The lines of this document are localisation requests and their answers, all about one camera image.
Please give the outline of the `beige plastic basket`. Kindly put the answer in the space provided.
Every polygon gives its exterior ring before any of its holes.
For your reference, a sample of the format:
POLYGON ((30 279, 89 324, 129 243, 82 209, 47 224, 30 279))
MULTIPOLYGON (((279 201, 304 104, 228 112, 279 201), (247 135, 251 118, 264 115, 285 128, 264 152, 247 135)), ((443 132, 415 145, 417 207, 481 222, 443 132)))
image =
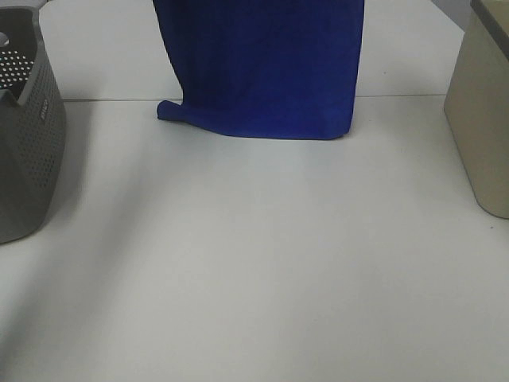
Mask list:
POLYGON ((444 110, 478 205, 508 217, 508 3, 473 1, 444 110))

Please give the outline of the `grey perforated plastic basket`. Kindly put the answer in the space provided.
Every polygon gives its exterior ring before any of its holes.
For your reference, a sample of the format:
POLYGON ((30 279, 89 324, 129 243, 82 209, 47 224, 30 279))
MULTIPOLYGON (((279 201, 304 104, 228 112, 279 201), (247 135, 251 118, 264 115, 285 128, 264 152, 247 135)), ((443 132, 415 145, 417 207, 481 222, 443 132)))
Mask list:
POLYGON ((44 222, 64 154, 66 111, 32 6, 1 8, 1 241, 44 222))

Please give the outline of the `blue towel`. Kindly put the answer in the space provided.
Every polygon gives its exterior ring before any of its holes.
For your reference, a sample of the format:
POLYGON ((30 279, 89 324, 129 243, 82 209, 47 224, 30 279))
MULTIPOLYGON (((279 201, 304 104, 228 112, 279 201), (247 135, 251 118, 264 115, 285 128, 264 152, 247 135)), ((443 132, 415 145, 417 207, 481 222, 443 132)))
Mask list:
POLYGON ((329 140, 352 125, 362 1, 156 1, 182 101, 161 120, 234 137, 329 140))

